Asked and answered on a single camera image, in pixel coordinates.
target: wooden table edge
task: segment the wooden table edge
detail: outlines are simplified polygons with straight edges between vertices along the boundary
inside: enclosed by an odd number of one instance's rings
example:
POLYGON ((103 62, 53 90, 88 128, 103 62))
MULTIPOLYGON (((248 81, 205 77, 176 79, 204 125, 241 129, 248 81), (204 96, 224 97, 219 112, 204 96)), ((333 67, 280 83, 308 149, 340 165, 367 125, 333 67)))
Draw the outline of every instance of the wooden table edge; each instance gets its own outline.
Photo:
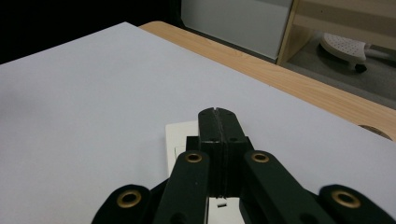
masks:
POLYGON ((396 141, 396 110, 341 91, 162 21, 152 21, 141 25, 140 28, 322 108, 342 119, 357 125, 374 127, 396 141))

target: white object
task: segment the white object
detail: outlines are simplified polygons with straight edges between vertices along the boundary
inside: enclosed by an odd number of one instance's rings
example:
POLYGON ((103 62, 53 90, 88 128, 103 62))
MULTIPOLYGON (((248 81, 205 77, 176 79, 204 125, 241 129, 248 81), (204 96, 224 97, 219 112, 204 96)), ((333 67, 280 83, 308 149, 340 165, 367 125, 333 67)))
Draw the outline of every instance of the white object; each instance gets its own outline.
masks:
POLYGON ((167 177, 166 124, 233 111, 306 188, 396 217, 396 144, 128 23, 0 65, 0 223, 91 223, 110 193, 167 177))
POLYGON ((350 63, 364 64, 366 43, 339 35, 323 34, 320 45, 330 54, 350 63))

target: metal rivet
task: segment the metal rivet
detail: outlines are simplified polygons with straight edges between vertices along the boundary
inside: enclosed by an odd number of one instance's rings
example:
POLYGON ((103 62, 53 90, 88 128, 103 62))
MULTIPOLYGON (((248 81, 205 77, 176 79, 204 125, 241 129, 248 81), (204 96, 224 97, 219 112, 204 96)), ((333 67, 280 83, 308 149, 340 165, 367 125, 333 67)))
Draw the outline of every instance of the metal rivet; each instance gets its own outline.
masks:
POLYGON ((265 154, 256 152, 251 155, 251 159, 253 159, 256 162, 268 162, 270 160, 269 157, 267 157, 265 154))
POLYGON ((348 208, 358 208, 361 206, 361 201, 353 194, 344 190, 335 190, 332 192, 332 198, 339 204, 348 208))
POLYGON ((191 153, 186 155, 186 161, 188 162, 200 162, 202 160, 202 156, 196 153, 191 153))
POLYGON ((121 208, 130 208, 140 203, 142 195, 135 189, 125 190, 117 198, 117 204, 121 208))

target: floor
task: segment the floor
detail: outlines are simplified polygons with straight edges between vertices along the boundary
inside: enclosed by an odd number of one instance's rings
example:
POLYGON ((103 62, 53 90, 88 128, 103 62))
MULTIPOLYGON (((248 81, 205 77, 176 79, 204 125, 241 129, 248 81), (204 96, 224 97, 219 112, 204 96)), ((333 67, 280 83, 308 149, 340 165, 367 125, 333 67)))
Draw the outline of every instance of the floor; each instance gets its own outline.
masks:
POLYGON ((396 51, 371 46, 365 51, 367 71, 358 74, 355 64, 338 59, 319 46, 322 33, 282 66, 335 88, 396 109, 396 51))

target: black mechanical part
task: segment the black mechanical part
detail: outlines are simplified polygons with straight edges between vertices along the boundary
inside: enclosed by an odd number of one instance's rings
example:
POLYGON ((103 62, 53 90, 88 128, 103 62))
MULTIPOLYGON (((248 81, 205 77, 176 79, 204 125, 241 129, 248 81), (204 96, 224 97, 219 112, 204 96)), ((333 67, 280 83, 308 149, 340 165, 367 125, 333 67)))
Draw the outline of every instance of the black mechanical part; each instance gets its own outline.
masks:
POLYGON ((335 223, 273 155, 249 151, 244 162, 246 191, 240 203, 252 204, 254 195, 269 223, 335 223))
POLYGON ((199 136, 187 138, 171 177, 148 190, 129 185, 114 191, 92 224, 206 223, 208 197, 239 197, 246 223, 392 223, 384 210, 354 189, 305 190, 276 159, 254 150, 233 112, 208 108, 199 136))
POLYGON ((363 194, 345 186, 331 185, 322 188, 318 201, 338 223, 396 223, 390 215, 363 194))
POLYGON ((127 185, 116 189, 96 213, 92 224, 148 223, 151 193, 145 187, 127 185))
POLYGON ((198 149, 211 159, 209 196, 239 197, 242 188, 242 158, 253 150, 235 113, 208 108, 198 114, 199 136, 187 138, 187 150, 198 149))
POLYGON ((207 222, 209 157, 186 151, 177 157, 168 179, 155 224, 202 224, 207 222))

